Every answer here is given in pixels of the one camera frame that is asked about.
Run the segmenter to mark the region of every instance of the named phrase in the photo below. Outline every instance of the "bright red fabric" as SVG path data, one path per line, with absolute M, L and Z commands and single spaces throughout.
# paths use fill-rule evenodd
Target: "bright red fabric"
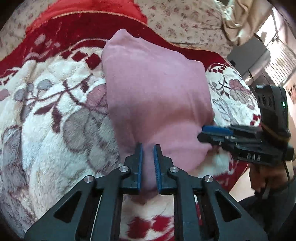
M 40 16 L 26 29 L 26 34 L 31 33 L 42 23 L 49 19 L 77 11 L 106 11 L 120 13 L 143 23 L 147 23 L 147 18 L 133 0 L 58 0 L 45 10 Z

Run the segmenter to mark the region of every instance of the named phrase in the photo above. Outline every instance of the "human hand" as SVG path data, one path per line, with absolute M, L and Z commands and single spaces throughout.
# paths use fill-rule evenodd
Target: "human hand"
M 290 175 L 290 180 L 293 179 L 294 170 L 291 161 L 287 161 L 287 168 Z M 277 167 L 269 167 L 269 166 L 255 166 L 253 164 L 249 164 L 250 167 L 250 181 L 251 188 L 255 191 L 260 192 L 261 188 L 266 186 L 266 180 L 268 180 L 268 185 L 270 188 L 279 188 L 284 185 L 288 181 L 287 173 L 283 163 L 281 163 Z

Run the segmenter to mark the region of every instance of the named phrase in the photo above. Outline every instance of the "person's arm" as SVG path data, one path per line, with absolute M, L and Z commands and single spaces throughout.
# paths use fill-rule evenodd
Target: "person's arm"
M 296 169 L 291 162 L 286 163 L 291 180 L 289 185 L 283 164 L 279 167 L 261 166 L 259 169 L 250 165 L 249 176 L 255 195 L 239 202 L 264 228 L 269 237 L 278 232 L 295 205 Z M 268 198 L 262 199 L 267 179 L 271 189 Z

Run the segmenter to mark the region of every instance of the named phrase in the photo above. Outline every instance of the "pink cloth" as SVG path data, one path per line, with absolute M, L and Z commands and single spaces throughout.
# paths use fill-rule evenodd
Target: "pink cloth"
M 142 188 L 156 188 L 155 144 L 187 172 L 200 165 L 212 147 L 200 143 L 197 134 L 214 117 L 203 64 L 125 29 L 107 42 L 102 63 L 121 161 L 134 153 L 137 142 L 143 144 Z

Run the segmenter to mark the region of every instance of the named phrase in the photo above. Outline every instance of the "screw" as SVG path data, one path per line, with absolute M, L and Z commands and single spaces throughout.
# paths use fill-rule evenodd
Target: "screw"
M 214 180 L 213 177 L 211 177 L 211 176 L 205 176 L 205 181 L 207 183 L 211 183 L 213 180 Z
M 91 183 L 93 181 L 93 177 L 92 176 L 86 176 L 83 181 L 85 181 L 86 183 Z
M 127 172 L 128 171 L 128 167 L 127 166 L 121 166 L 119 168 L 119 171 L 121 171 L 121 172 Z
M 170 171 L 175 173 L 175 172 L 178 172 L 179 171 L 179 168 L 177 167 L 170 167 Z

